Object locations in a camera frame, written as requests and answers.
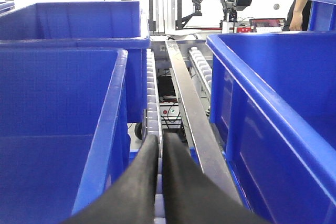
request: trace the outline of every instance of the bin rim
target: bin rim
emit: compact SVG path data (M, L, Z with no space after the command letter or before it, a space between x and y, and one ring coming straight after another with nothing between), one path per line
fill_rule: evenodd
M292 35L305 36L311 33L316 34L309 31L299 34L294 32ZM290 36L285 34L272 33L267 36ZM319 34L336 35L336 32ZM336 204L336 169L334 168L336 150L221 40L227 36L265 36L265 34L210 35L207 37L206 44L321 186L324 193Z
M124 49L115 50L118 52L118 56L111 73L97 127L94 131L72 214L77 213L97 199L106 187L106 174L110 165L109 160L116 134L120 106L122 99L126 99L126 97L123 98L123 90L128 52Z
M15 10L11 10L8 12L4 12L0 14L0 17L9 15L12 12L16 12L25 8L30 8L31 6L38 6L41 4L47 5L63 5L63 4L111 4L111 3L134 3L134 5L139 5L140 9L140 36L137 37L125 37L125 38L62 38L62 39L18 39L18 40L0 40L0 45L10 45L14 43L58 43L58 42L78 42L78 43L87 43L87 42L98 42L98 43L106 43L108 47L111 47L109 44L112 42L115 48L129 48L129 49L138 49L138 48L148 48L150 47L150 35L149 35L149 27L146 19L146 13L141 8L139 1L83 1L83 2L38 2L34 4L30 4L21 8L17 8Z

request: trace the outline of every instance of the robotic arm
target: robotic arm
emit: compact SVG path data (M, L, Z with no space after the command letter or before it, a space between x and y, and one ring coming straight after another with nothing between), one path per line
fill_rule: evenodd
M201 2L203 0L192 0L194 5L194 12L186 17L182 18L182 28L189 22L194 16L202 16ZM223 7L224 19L221 21L221 27L223 22L237 22L237 11L244 10L247 6L251 5L252 0L219 0Z
M189 20L194 17L194 16L202 16L203 14L201 13L201 2L203 0L192 0L194 4L194 12L191 13L188 16L185 16L182 18L182 28L185 27L185 25L189 22Z

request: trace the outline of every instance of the blue storage crate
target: blue storage crate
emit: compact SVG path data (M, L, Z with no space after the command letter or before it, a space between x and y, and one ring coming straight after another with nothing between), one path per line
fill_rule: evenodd
M335 32L208 36L211 122L250 208L336 223Z
M0 222L59 223L128 165L115 49L0 49Z
M7 12L11 9L14 9L15 4L13 1L0 2L0 13Z
M336 30L336 0L311 0L309 30Z
M142 122L150 38L139 2L37 3L0 16L0 47L67 46L128 51L128 122Z

